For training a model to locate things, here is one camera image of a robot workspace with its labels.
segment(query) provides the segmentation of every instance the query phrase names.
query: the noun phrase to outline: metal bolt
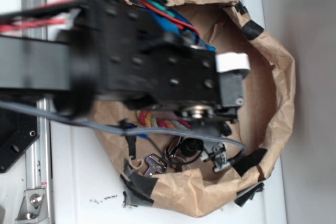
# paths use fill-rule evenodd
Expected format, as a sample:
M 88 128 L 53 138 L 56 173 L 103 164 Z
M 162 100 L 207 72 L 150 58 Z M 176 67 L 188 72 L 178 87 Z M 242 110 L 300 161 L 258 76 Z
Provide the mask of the metal bolt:
M 136 65 L 142 65 L 142 59 L 140 59 L 140 58 L 133 58 L 132 59 L 132 62 L 134 63 L 134 64 L 136 64 Z
M 128 13 L 128 17 L 132 20 L 137 20 L 139 18 L 136 13 Z
M 121 58 L 119 56 L 111 56 L 110 60 L 114 63 L 120 63 Z
M 31 212 L 28 212 L 28 213 L 25 214 L 25 219 L 26 220 L 30 220 L 32 218 L 33 218 L 33 214 Z
M 208 88 L 208 89 L 213 89 L 214 88 L 214 82 L 210 79 L 206 79 L 204 81 L 204 85 Z
M 188 112 L 182 111 L 181 115 L 182 115 L 182 117 L 187 118 L 188 117 Z
M 202 119 L 202 117 L 203 117 L 203 115 L 200 113 L 200 111 L 195 111 L 191 116 L 194 119 Z
M 239 105 L 239 106 L 242 106 L 244 104 L 244 99 L 243 98 L 237 98 L 236 99 L 236 104 Z
M 210 67 L 210 63 L 208 61 L 206 61 L 206 60 L 203 60 L 202 65 L 205 68 L 209 68 Z
M 168 59 L 168 61 L 169 61 L 169 63 L 170 63 L 171 65 L 175 65 L 175 64 L 177 63 L 177 60 L 176 60 L 175 58 L 173 58 L 173 57 L 170 57 L 170 58 Z
M 79 7 L 80 7 L 81 9 L 89 9 L 89 6 L 88 6 L 88 5 L 85 5 L 85 4 L 81 4 L 81 5 L 79 5 Z
M 19 147 L 17 147 L 15 144 L 11 145 L 11 149 L 12 149 L 13 152 L 16 152 L 16 153 L 18 153 L 20 151 Z
M 177 79 L 170 79 L 170 84 L 173 86 L 177 86 L 179 84 L 179 81 Z
M 113 9 L 113 8 L 106 9 L 106 13 L 109 14 L 109 15 L 111 15 L 111 16 L 113 16 L 113 17 L 118 14 L 117 11 L 115 9 Z
M 41 203 L 42 202 L 42 197 L 38 194 L 34 194 L 30 197 L 30 203 L 33 205 L 33 206 L 36 206 L 37 204 Z
M 214 111 L 213 110 L 207 110 L 207 117 L 208 118 L 214 118 Z

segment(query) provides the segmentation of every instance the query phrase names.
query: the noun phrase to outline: screw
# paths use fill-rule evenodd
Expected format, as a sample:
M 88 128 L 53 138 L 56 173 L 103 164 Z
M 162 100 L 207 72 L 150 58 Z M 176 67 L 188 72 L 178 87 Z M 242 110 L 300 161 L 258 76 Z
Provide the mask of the screw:
M 89 6 L 88 6 L 88 5 L 85 5 L 85 4 L 81 4 L 81 5 L 79 5 L 79 7 L 80 7 L 81 9 L 89 9 Z
M 112 8 L 106 9 L 106 13 L 113 16 L 113 17 L 118 14 L 117 11 L 115 9 L 112 9 Z
M 204 81 L 204 85 L 209 88 L 209 89 L 213 89 L 214 88 L 214 82 L 212 80 L 206 79 Z
M 199 112 L 194 112 L 191 116 L 194 119 L 202 119 L 202 117 L 203 117 L 202 114 L 199 113 Z
M 139 18 L 136 13 L 128 13 L 128 17 L 132 20 L 137 20 Z
M 34 194 L 30 197 L 30 203 L 35 206 L 42 201 L 42 197 L 38 194 Z
M 188 117 L 188 112 L 182 111 L 181 115 L 182 115 L 182 117 L 187 118 Z
M 32 218 L 33 218 L 33 214 L 31 212 L 28 212 L 28 213 L 25 214 L 25 219 L 26 220 L 30 220 Z
M 177 86 L 179 84 L 179 81 L 177 79 L 170 79 L 170 84 L 173 86 Z
M 140 58 L 133 58 L 132 59 L 133 63 L 136 64 L 136 65 L 142 65 L 142 59 Z
M 177 63 L 177 60 L 173 57 L 169 58 L 168 61 L 171 65 L 175 65 Z
M 120 63 L 121 61 L 119 56 L 111 56 L 110 60 L 114 63 Z
M 206 61 L 206 60 L 203 60 L 202 65 L 205 68 L 209 68 L 210 67 L 210 63 L 208 61 Z
M 244 104 L 244 99 L 243 98 L 237 98 L 236 99 L 236 104 L 239 105 L 239 106 L 242 106 Z

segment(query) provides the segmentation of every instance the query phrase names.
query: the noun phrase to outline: key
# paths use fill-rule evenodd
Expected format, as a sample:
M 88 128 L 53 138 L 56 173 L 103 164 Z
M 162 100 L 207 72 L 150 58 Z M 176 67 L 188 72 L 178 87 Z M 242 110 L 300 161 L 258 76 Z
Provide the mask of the key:
M 145 177 L 151 177 L 157 173 L 163 174 L 167 170 L 167 163 L 156 154 L 149 155 L 146 157 L 145 161 L 149 166 L 148 170 L 144 174 Z

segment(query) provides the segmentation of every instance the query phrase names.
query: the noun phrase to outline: screw hole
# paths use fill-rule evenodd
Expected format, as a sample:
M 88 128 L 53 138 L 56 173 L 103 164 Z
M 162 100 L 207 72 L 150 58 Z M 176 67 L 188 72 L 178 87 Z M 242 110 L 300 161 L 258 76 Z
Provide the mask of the screw hole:
M 20 151 L 19 147 L 17 147 L 15 144 L 11 145 L 11 149 L 13 152 L 18 153 Z

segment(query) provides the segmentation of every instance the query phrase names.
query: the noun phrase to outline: metal clip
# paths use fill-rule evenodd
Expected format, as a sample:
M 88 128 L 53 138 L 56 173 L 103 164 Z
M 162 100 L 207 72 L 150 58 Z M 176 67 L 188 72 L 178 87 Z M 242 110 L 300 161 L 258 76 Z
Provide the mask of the metal clip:
M 204 150 L 206 151 L 207 155 L 204 155 L 202 160 L 205 162 L 212 160 L 214 162 L 214 173 L 219 173 L 230 166 L 230 163 L 227 160 L 226 146 L 224 143 L 206 143 L 204 145 Z
M 184 138 L 181 137 L 181 136 L 177 136 L 176 138 L 173 139 L 171 144 L 164 151 L 166 159 L 168 159 L 170 161 L 186 163 L 185 157 L 180 152 L 180 148 L 181 148 L 181 144 L 182 144 L 183 139 Z M 182 172 L 182 165 L 172 165 L 172 167 L 177 172 Z

